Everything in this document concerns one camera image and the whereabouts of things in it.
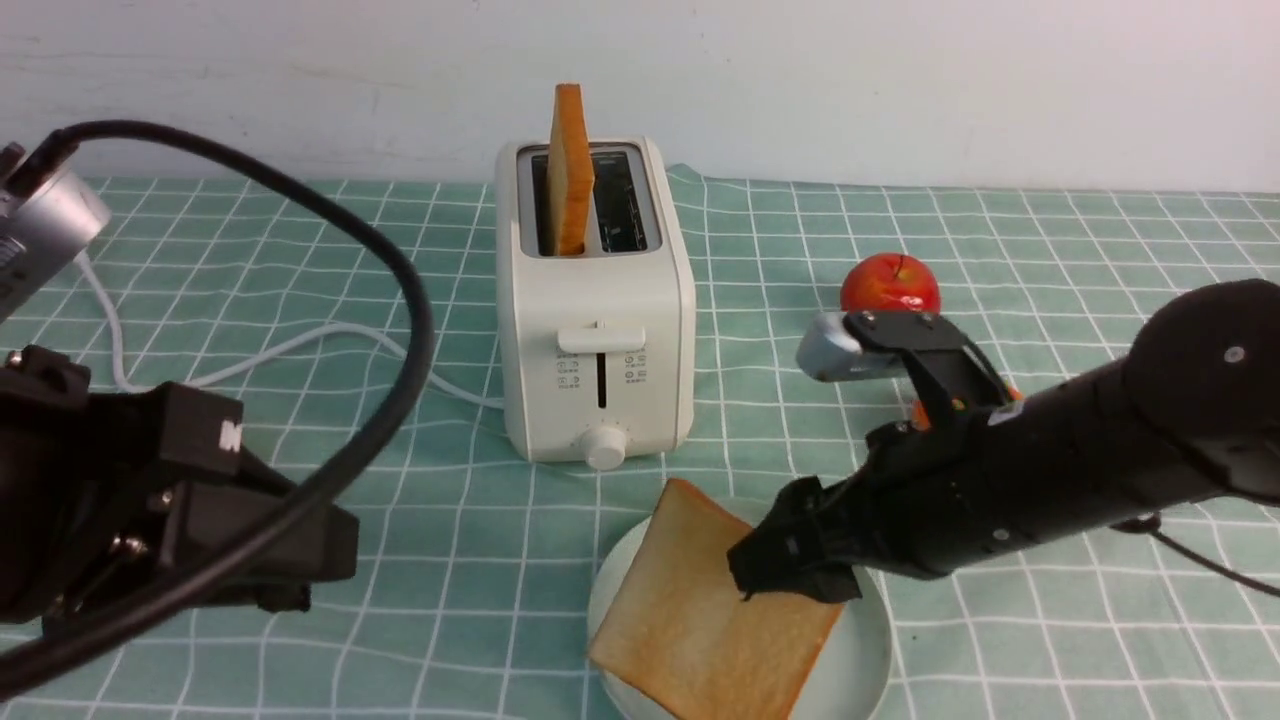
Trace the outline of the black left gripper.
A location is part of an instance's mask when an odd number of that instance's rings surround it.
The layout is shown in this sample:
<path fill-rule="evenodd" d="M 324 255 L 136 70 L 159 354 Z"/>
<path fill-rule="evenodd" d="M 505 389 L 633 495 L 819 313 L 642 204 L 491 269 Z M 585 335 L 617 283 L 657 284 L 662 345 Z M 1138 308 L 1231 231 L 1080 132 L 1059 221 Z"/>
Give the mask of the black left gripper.
<path fill-rule="evenodd" d="M 224 544 L 294 488 L 241 441 L 239 401 L 166 382 L 95 393 L 29 345 L 1 372 L 1 610 L 46 625 L 105 609 Z"/>

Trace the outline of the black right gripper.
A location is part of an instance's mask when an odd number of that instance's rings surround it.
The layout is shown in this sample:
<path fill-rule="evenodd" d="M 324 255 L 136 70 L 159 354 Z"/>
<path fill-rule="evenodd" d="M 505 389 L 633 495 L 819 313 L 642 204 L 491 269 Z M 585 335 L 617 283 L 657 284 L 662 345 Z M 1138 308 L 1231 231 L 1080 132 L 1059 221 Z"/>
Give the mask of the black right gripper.
<path fill-rule="evenodd" d="M 955 423 L 873 430 L 867 461 L 831 486 L 800 477 L 763 520 L 727 551 L 742 596 L 795 594 L 818 603 L 863 597 L 854 568 L 932 580 L 1010 553 L 1011 521 L 980 450 L 1000 404 L 960 411 Z"/>

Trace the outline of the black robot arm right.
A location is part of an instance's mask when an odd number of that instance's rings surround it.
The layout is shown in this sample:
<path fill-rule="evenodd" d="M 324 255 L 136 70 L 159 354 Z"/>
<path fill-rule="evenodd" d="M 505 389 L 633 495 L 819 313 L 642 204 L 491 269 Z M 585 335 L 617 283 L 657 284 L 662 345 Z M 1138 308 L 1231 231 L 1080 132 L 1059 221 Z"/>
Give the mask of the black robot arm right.
<path fill-rule="evenodd" d="M 727 552 L 739 592 L 844 603 L 861 593 L 856 568 L 933 580 L 1103 527 L 1152 534 L 1181 503 L 1276 506 L 1277 306 L 1258 278 L 1193 290 L 1124 356 L 1023 398 L 937 313 L 822 313 L 800 369 L 905 375 L 928 424 L 869 432 L 867 460 L 836 484 L 787 483 Z"/>

